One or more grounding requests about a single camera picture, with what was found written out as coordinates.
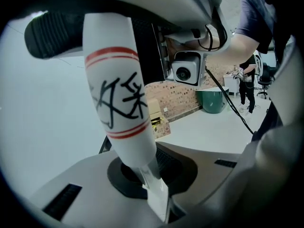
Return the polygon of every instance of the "green bin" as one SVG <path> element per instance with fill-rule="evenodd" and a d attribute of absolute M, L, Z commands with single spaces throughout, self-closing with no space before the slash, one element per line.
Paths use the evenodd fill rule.
<path fill-rule="evenodd" d="M 223 87 L 223 89 L 229 94 L 228 87 Z M 197 90 L 196 97 L 203 109 L 208 113 L 220 113 L 227 104 L 227 100 L 218 87 Z"/>

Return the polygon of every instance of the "black vent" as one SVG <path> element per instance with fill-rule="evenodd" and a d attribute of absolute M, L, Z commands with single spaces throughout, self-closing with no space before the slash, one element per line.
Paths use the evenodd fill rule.
<path fill-rule="evenodd" d="M 68 184 L 43 211 L 56 220 L 61 220 L 71 206 L 82 187 Z"/>
<path fill-rule="evenodd" d="M 225 160 L 220 160 L 218 159 L 217 161 L 214 162 L 215 164 L 218 164 L 218 165 L 223 165 L 223 166 L 226 166 L 226 167 L 231 167 L 231 168 L 234 168 L 236 166 L 236 162 L 231 162 L 231 161 L 225 161 Z"/>

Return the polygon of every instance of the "white floor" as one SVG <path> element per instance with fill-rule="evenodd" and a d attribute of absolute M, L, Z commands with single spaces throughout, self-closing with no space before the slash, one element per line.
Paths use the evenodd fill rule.
<path fill-rule="evenodd" d="M 252 131 L 259 129 L 270 105 L 268 98 L 265 100 L 257 93 L 256 90 L 256 107 L 247 121 Z M 240 104 L 239 95 L 236 98 L 230 95 L 230 98 L 236 107 Z M 212 152 L 242 153 L 252 136 L 228 105 L 219 114 L 197 111 L 170 123 L 170 128 L 171 134 L 157 141 Z"/>

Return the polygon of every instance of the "camera lens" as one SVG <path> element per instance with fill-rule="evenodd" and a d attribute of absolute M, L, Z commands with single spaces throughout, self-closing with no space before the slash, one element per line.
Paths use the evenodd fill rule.
<path fill-rule="evenodd" d="M 182 81 L 186 81 L 190 78 L 191 73 L 188 69 L 185 67 L 180 67 L 179 69 L 176 70 L 176 76 Z"/>

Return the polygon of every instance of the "black pants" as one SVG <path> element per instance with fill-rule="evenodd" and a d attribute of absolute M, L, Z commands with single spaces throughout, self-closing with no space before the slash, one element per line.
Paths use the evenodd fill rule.
<path fill-rule="evenodd" d="M 239 94 L 241 96 L 241 103 L 245 104 L 246 96 L 249 100 L 249 112 L 252 113 L 255 108 L 255 87 L 253 82 L 239 82 Z"/>

